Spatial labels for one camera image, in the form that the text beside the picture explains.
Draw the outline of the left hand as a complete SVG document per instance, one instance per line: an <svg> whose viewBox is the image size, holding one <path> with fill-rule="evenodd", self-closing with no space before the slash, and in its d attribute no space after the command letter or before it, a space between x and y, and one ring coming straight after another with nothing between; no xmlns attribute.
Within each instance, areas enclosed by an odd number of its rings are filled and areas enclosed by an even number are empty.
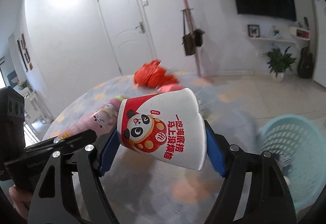
<svg viewBox="0 0 326 224"><path fill-rule="evenodd" d="M16 185L13 185L9 188L9 196L14 203L14 208L17 213L27 221L29 215L29 208L27 203L32 202L32 193L19 189L16 187Z"/></svg>

